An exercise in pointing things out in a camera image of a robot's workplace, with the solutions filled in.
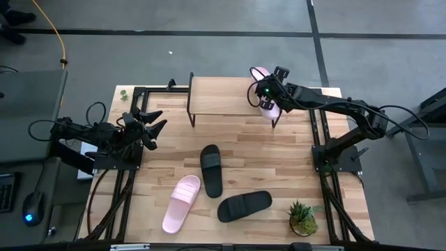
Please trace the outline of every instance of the black slide sandal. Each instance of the black slide sandal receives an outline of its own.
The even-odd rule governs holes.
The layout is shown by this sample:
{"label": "black slide sandal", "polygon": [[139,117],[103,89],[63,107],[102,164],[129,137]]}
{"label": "black slide sandal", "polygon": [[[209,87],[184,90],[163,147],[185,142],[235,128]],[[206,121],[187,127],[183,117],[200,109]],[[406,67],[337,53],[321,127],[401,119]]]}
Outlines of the black slide sandal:
{"label": "black slide sandal", "polygon": [[231,222],[267,209],[272,197],[267,191],[250,192],[229,197],[218,206],[217,216],[221,222]]}
{"label": "black slide sandal", "polygon": [[206,194],[211,198],[220,197],[223,193],[222,159],[216,145],[209,145],[200,155],[201,173],[203,174]]}

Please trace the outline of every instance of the metal bracket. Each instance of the metal bracket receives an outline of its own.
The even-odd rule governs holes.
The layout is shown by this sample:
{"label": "metal bracket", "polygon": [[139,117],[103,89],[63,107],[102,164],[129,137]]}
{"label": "metal bracket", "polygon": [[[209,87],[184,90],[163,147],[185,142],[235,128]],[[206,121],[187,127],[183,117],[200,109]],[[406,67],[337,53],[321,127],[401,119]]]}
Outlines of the metal bracket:
{"label": "metal bracket", "polygon": [[133,250],[150,250],[150,244],[120,244],[111,245],[110,251],[133,251]]}
{"label": "metal bracket", "polygon": [[324,145],[313,146],[314,169],[317,172],[360,172],[362,171],[361,161],[356,158],[358,155],[356,146],[351,146],[342,151],[338,163],[329,164],[325,161]]}
{"label": "metal bracket", "polygon": [[138,170],[141,164],[142,153],[144,146],[139,142],[134,144],[132,149],[132,157],[125,162],[115,160],[109,155],[107,156],[96,156],[95,163],[93,165],[94,169],[112,169],[112,170]]}

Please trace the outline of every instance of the potted plant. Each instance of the potted plant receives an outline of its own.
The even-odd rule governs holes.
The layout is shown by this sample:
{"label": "potted plant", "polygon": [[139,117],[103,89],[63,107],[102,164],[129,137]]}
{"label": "potted plant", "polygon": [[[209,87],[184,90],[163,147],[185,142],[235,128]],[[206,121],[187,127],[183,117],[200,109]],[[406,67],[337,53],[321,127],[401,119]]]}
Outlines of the potted plant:
{"label": "potted plant", "polygon": [[316,233],[318,225],[311,206],[305,206],[297,200],[287,213],[290,215],[290,228],[295,234],[306,237]]}
{"label": "potted plant", "polygon": [[126,101],[126,100],[128,99],[127,91],[122,90],[122,91],[120,92],[120,95],[121,95],[121,100],[122,100],[122,101]]}

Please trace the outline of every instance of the gray desk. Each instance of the gray desk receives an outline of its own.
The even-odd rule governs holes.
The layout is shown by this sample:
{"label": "gray desk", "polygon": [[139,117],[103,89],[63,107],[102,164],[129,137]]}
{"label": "gray desk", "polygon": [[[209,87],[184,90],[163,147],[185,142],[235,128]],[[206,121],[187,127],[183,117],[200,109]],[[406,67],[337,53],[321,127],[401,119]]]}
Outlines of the gray desk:
{"label": "gray desk", "polygon": [[[65,70],[0,75],[0,92],[4,93],[0,98],[0,173],[21,174],[14,210],[0,213],[0,246],[39,244],[47,234],[61,160],[50,158],[45,162],[38,188],[45,196],[45,217],[35,227],[26,226],[22,204],[34,191],[50,148],[49,142],[30,138],[27,128],[35,120],[57,119],[66,79]],[[32,133],[48,139],[52,126],[52,123],[35,124]]]}
{"label": "gray desk", "polygon": [[45,239],[60,166],[60,158],[50,158],[45,162],[45,170],[38,188],[45,196],[45,217],[39,225],[28,227],[22,220],[22,204],[25,197],[36,187],[42,171],[42,161],[0,165],[0,173],[20,172],[22,175],[14,210],[9,213],[0,213],[0,247],[39,244]]}
{"label": "gray desk", "polygon": [[[0,74],[0,92],[5,95],[0,98],[0,163],[47,157],[50,143],[30,138],[28,125],[57,119],[66,79],[65,70]],[[34,137],[48,139],[52,126],[37,123],[31,131]]]}

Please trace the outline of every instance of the black shoe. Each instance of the black shoe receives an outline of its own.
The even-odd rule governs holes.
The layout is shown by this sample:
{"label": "black shoe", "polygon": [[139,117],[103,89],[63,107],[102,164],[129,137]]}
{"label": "black shoe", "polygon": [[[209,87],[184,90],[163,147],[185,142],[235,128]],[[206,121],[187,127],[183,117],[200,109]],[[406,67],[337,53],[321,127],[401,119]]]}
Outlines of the black shoe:
{"label": "black shoe", "polygon": [[8,26],[2,25],[0,29],[0,36],[3,36],[7,40],[15,43],[16,45],[23,45],[26,42],[26,38],[17,32],[10,29]]}
{"label": "black shoe", "polygon": [[36,20],[36,15],[34,15],[33,13],[23,13],[16,10],[9,10],[5,14],[5,19],[6,21],[8,21],[9,25],[17,26]]}

